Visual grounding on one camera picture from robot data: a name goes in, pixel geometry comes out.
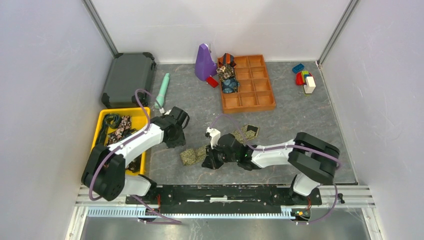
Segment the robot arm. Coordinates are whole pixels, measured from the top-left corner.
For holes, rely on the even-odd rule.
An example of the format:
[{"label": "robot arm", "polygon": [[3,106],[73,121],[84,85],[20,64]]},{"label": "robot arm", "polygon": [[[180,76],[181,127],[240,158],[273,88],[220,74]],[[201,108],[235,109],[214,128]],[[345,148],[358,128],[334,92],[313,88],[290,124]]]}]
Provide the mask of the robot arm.
[{"label": "robot arm", "polygon": [[169,148],[186,144],[183,129],[190,118],[178,107],[163,115],[151,119],[149,129],[141,129],[117,143],[109,146],[96,145],[88,158],[81,182],[90,186],[96,169],[112,150],[117,150],[102,167],[94,182],[94,192],[111,201],[120,194],[135,194],[144,196],[153,181],[143,175],[130,176],[125,174],[126,167],[139,155],[160,143],[166,143]]},{"label": "robot arm", "polygon": [[291,164],[301,174],[294,177],[290,188],[300,196],[308,196],[311,191],[320,185],[332,185],[337,164],[321,155],[309,154],[305,150],[286,147],[302,146],[318,150],[335,158],[339,157],[340,151],[335,146],[322,141],[305,132],[299,132],[295,139],[269,146],[243,145],[232,134],[221,133],[208,128],[206,136],[210,137],[210,146],[206,149],[206,158],[202,167],[218,169],[224,163],[237,162],[237,165],[245,170],[259,170],[273,165]]}]

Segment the metal frame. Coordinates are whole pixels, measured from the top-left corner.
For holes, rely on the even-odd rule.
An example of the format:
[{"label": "metal frame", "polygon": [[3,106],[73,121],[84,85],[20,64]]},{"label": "metal frame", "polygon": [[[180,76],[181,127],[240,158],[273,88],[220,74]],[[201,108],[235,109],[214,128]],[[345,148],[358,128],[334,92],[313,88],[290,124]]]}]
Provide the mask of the metal frame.
[{"label": "metal frame", "polygon": [[[383,240],[381,229],[376,217],[376,205],[371,195],[370,188],[362,185],[338,185],[338,192],[343,193],[345,204],[338,203],[335,207],[338,209],[359,208],[362,209],[365,217],[366,226],[372,240]],[[335,189],[333,186],[320,186],[322,205],[312,206],[312,208],[329,208],[333,205]],[[143,205],[126,204],[126,195],[120,195],[112,201],[99,199],[91,201],[89,199],[89,189],[82,185],[76,198],[71,222],[66,233],[66,240],[80,240],[83,234],[84,224],[87,217],[107,217],[107,218],[156,218],[156,216],[146,215]],[[281,206],[281,214],[169,214],[172,218],[208,218],[208,219],[289,219],[288,213],[292,209],[304,209],[304,205]]]},{"label": "metal frame", "polygon": [[352,12],[355,10],[358,2],[360,0],[350,0],[349,4],[346,7],[346,10],[344,10],[343,15],[341,16],[340,20],[337,23],[337,26],[335,27],[330,39],[327,42],[327,45],[324,47],[324,51],[322,51],[321,56],[319,56],[318,61],[318,67],[321,68],[321,65],[326,60],[330,50],[333,48],[334,43],[339,38],[340,33],[345,28],[346,23],[348,22],[350,16],[352,15]]},{"label": "metal frame", "polygon": [[114,44],[114,41],[112,41],[111,36],[109,35],[108,30],[106,30],[105,25],[103,24],[102,19],[100,18],[99,13],[97,12],[96,8],[94,7],[94,4],[92,0],[82,0],[82,3],[84,3],[85,8],[87,9],[88,13],[90,14],[95,26],[97,27],[100,35],[103,37],[104,41],[106,42],[107,47],[109,48],[110,52],[113,56],[118,54],[118,49]]}]

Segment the red lego brick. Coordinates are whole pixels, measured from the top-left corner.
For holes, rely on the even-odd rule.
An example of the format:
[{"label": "red lego brick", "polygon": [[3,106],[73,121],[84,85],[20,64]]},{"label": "red lego brick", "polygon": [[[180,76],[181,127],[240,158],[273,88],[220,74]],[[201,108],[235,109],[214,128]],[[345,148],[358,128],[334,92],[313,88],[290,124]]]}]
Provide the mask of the red lego brick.
[{"label": "red lego brick", "polygon": [[218,86],[218,82],[213,79],[211,76],[206,78],[206,82],[212,86],[212,88],[216,88]]},{"label": "red lego brick", "polygon": [[302,79],[302,72],[299,72],[296,74],[296,85],[303,85],[304,84],[304,80]]}]

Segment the green sponge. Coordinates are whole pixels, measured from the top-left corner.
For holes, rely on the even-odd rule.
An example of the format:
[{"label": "green sponge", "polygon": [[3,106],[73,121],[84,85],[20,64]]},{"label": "green sponge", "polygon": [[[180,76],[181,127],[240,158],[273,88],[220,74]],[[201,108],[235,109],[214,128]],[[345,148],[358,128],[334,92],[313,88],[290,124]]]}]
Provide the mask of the green sponge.
[{"label": "green sponge", "polygon": [[[258,137],[259,127],[246,124],[241,127],[241,131],[246,137],[246,140],[250,141]],[[238,130],[231,132],[231,134],[234,135],[235,139],[237,139],[237,141],[239,141],[240,143],[245,143],[245,140],[240,135],[240,132]],[[182,164],[184,166],[190,166],[205,160],[206,146],[207,145],[204,145],[197,149],[190,148],[180,153],[179,156],[181,157]]]}]

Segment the yellow bin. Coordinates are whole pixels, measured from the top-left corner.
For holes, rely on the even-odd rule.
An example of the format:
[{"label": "yellow bin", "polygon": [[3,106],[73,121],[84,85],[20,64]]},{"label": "yellow bin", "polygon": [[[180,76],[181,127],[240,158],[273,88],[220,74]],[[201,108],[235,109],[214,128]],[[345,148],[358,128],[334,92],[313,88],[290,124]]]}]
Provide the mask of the yellow bin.
[{"label": "yellow bin", "polygon": [[[150,117],[150,108],[145,107],[144,109],[146,110],[147,114]],[[145,116],[145,113],[139,107],[104,109],[98,115],[97,126],[95,127],[95,133],[94,133],[93,142],[91,144],[91,149],[93,149],[95,146],[97,136],[99,135],[99,131],[102,128],[103,118],[105,117],[106,114],[119,114],[121,117],[131,116],[131,128],[136,130],[142,129],[142,127],[144,127],[147,124],[147,118]],[[113,131],[115,131],[115,129],[112,129],[109,127],[107,129],[107,134],[110,134]],[[143,154],[141,155],[140,172],[132,172],[130,170],[126,170],[125,173],[132,176],[136,176],[138,174],[145,174],[145,165],[146,165],[146,152],[143,152]]]}]

